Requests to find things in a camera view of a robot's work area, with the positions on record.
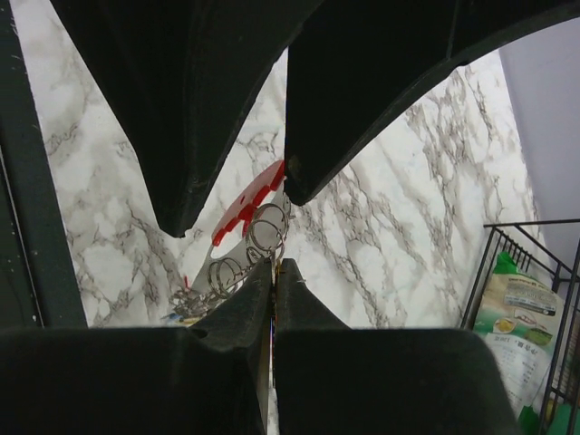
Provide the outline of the keyring with keys red tag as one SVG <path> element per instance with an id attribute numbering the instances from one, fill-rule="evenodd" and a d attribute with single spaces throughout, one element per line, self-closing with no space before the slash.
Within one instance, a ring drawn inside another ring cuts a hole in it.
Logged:
<path id="1" fill-rule="evenodd" d="M 229 299 L 260 260 L 280 260 L 291 208 L 285 194 L 285 162 L 279 159 L 246 186 L 218 221 L 203 265 L 193 280 L 184 279 L 173 298 L 173 311 L 161 322 L 193 325 Z"/>

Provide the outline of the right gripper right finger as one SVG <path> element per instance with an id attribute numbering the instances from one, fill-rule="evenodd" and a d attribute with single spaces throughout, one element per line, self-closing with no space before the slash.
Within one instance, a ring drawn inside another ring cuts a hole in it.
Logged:
<path id="1" fill-rule="evenodd" d="M 283 434 L 517 434 L 495 359 L 462 329 L 352 329 L 286 259 L 274 376 Z"/>

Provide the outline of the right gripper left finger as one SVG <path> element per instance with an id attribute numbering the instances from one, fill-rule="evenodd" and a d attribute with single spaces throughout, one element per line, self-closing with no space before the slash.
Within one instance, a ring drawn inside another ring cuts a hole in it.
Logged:
<path id="1" fill-rule="evenodd" d="M 273 265 L 190 327 L 1 334 L 4 434 L 263 434 Z"/>

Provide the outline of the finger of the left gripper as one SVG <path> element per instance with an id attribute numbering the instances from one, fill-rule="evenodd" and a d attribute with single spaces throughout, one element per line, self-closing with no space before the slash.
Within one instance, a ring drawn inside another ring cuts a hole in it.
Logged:
<path id="1" fill-rule="evenodd" d="M 297 206 L 451 72 L 579 15 L 576 1 L 325 1 L 288 50 L 285 193 Z"/>
<path id="2" fill-rule="evenodd" d="M 159 228 L 193 227 L 315 1 L 56 1 L 134 148 Z"/>

